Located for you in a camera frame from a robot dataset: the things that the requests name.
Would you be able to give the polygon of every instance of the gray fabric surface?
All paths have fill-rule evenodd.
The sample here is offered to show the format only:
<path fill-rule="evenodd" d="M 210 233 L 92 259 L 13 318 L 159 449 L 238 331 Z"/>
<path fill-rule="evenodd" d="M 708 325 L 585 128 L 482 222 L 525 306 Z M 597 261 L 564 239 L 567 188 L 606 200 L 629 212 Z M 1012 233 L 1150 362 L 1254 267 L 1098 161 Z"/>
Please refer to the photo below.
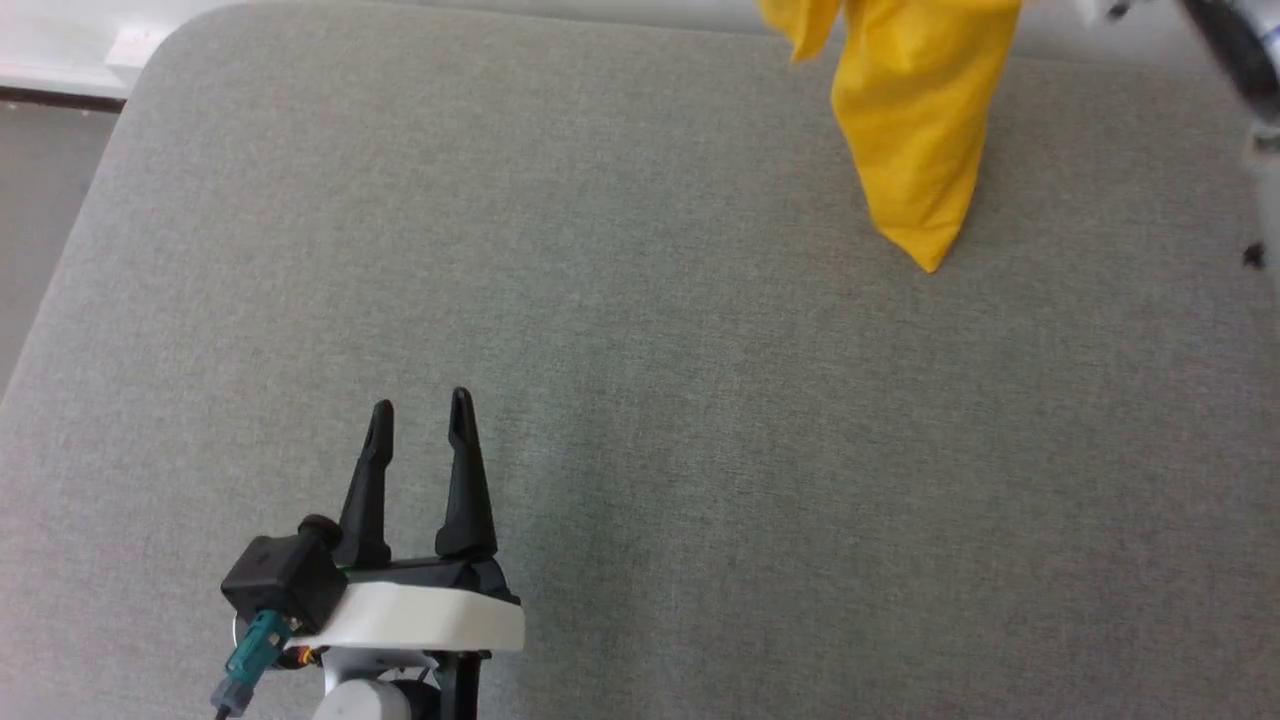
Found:
<path fill-rule="evenodd" d="M 207 716 L 221 575 L 337 512 L 383 396 L 389 541 L 430 551 L 453 384 L 529 618 L 484 717 L 1274 715 L 1228 92 L 1012 64 L 927 277 L 786 58 L 396 8 L 165 42 L 0 405 L 4 716 Z"/>
<path fill-rule="evenodd" d="M 0 395 L 113 127 L 105 113 L 0 106 Z"/>

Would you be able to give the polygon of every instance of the cable connector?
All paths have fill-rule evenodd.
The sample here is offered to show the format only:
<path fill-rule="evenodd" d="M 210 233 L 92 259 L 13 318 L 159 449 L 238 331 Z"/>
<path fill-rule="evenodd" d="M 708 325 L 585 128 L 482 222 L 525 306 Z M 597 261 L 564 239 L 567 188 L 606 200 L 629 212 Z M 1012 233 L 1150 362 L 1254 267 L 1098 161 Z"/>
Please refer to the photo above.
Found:
<path fill-rule="evenodd" d="M 253 618 L 244 639 L 227 660 L 223 678 L 209 702 L 218 710 L 218 717 L 239 717 L 253 700 L 253 688 L 284 652 L 284 643 L 293 637 L 291 623 L 274 610 L 264 610 Z"/>

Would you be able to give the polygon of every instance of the yellow garment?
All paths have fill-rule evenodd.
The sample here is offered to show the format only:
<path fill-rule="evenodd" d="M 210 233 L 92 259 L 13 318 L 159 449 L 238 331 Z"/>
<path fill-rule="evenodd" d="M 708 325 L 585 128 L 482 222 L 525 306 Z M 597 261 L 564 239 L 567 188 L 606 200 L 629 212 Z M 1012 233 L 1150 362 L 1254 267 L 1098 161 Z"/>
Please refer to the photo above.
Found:
<path fill-rule="evenodd" d="M 1020 0 L 760 0 L 792 61 L 822 51 L 841 5 L 836 119 L 876 227 L 932 273 L 969 210 Z"/>

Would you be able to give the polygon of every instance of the brown strip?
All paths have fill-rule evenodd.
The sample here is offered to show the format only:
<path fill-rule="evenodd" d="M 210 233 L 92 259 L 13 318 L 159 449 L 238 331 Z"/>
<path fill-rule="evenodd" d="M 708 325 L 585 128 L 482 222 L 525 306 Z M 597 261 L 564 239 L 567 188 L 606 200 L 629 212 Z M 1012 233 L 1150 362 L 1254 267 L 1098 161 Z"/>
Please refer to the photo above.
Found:
<path fill-rule="evenodd" d="M 97 97 L 95 95 L 72 95 L 69 92 L 50 92 L 47 90 L 27 90 L 23 87 L 0 86 L 0 102 L 29 102 L 32 105 L 46 105 L 49 108 L 72 108 L 74 110 L 92 110 L 95 113 L 120 114 L 124 109 L 124 100 L 115 97 Z"/>

